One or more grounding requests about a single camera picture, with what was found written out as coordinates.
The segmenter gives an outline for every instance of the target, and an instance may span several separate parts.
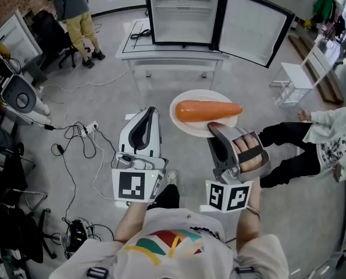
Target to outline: yellow pants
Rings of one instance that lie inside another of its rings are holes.
[[[99,50],[99,44],[94,32],[94,25],[88,12],[82,15],[66,19],[67,31],[73,46],[79,50],[83,58],[87,57],[82,36],[91,40],[95,49]]]

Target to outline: black shoe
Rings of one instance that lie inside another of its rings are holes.
[[[93,61],[91,61],[91,59],[89,58],[89,59],[87,59],[87,61],[85,61],[84,59],[82,59],[82,65],[84,66],[84,67],[87,67],[87,68],[93,68],[94,67],[94,62]]]
[[[99,51],[99,53],[96,53],[94,51],[91,55],[93,59],[103,60],[105,58],[105,55],[102,53],[102,51]]]

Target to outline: charger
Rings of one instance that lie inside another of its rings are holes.
[[[56,145],[56,147],[57,147],[60,154],[64,154],[64,149],[61,145]]]

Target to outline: white chair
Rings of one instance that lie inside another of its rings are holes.
[[[314,85],[312,85],[312,80],[310,80],[303,69],[307,61],[309,61],[310,67],[318,77]],[[270,87],[281,88],[281,94],[275,99],[275,104],[278,106],[298,105],[302,99],[324,79],[331,67],[332,66],[317,45],[311,49],[310,53],[308,53],[300,65],[281,63],[281,69],[277,73],[275,80],[270,84]],[[286,72],[288,80],[277,80],[277,77],[283,69]]]

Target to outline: white t-shirt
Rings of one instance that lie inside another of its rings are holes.
[[[346,133],[330,142],[317,144],[321,171],[335,165],[346,153]]]
[[[214,218],[188,209],[147,211],[143,229],[125,245],[88,239],[50,279],[80,279],[90,267],[109,270],[115,279],[235,279],[234,268],[252,266],[266,279],[288,278],[280,241],[265,235],[247,243],[238,256],[224,243]]]

